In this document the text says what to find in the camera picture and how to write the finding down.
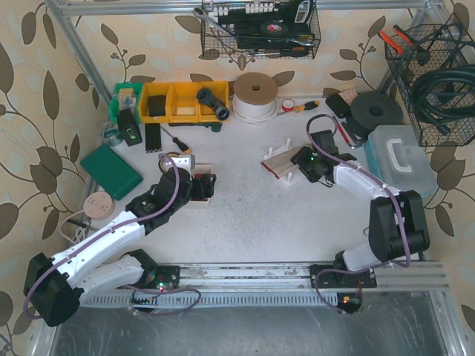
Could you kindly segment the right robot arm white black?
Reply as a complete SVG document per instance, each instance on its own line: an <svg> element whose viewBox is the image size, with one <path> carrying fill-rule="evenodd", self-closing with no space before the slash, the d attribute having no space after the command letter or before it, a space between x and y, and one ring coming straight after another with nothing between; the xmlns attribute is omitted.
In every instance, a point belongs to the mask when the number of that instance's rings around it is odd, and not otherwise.
<svg viewBox="0 0 475 356"><path fill-rule="evenodd" d="M372 175L350 153L341 154L330 130L310 134L311 146L290 159L310 182L320 178L348 190L369 208L367 241L337 253L334 268L365 271L427 251L430 237L422 198L414 190L401 191Z"/></svg>

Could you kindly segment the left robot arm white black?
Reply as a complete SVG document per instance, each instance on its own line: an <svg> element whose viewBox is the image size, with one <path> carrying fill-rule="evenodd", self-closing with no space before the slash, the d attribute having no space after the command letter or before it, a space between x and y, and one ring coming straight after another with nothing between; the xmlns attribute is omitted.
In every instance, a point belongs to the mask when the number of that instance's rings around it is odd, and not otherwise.
<svg viewBox="0 0 475 356"><path fill-rule="evenodd" d="M106 260L165 225L189 202L213 197L215 183L215 174L191 175L173 165L104 228L52 257L37 254L27 269L24 312L34 308L37 313L29 318L53 327L70 319L91 297L111 289L176 293L171 277L161 276L157 263L142 249L125 253L115 263Z"/></svg>

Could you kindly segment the white peg base plate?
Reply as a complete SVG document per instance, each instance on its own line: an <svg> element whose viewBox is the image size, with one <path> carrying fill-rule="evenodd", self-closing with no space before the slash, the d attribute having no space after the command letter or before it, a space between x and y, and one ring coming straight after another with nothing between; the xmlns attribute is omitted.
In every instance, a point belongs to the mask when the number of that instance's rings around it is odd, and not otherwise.
<svg viewBox="0 0 475 356"><path fill-rule="evenodd" d="M293 147L291 139L287 138L283 145L270 147L263 155L261 165L285 188L291 188L304 181L304 175L290 160L300 148L302 146Z"/></svg>

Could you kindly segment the beige work glove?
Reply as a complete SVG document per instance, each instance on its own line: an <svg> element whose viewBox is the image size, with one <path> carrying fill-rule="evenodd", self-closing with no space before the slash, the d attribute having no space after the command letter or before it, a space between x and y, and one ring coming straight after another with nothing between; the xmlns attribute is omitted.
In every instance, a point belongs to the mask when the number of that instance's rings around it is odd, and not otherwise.
<svg viewBox="0 0 475 356"><path fill-rule="evenodd" d="M296 148L289 149L283 153L265 159L261 165L271 173L276 179L286 177L289 172L294 171L297 166L290 162L291 157L297 153L297 151L305 145L298 146Z"/></svg>

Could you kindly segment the white tray of springs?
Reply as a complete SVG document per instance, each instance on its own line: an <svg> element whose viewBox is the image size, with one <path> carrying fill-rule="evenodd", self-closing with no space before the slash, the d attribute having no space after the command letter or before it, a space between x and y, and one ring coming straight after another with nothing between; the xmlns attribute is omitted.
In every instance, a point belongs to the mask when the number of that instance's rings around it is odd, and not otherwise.
<svg viewBox="0 0 475 356"><path fill-rule="evenodd" d="M192 178L191 199L188 208L205 208L209 205L213 195L215 176L212 166L205 163L197 163L190 170Z"/></svg>

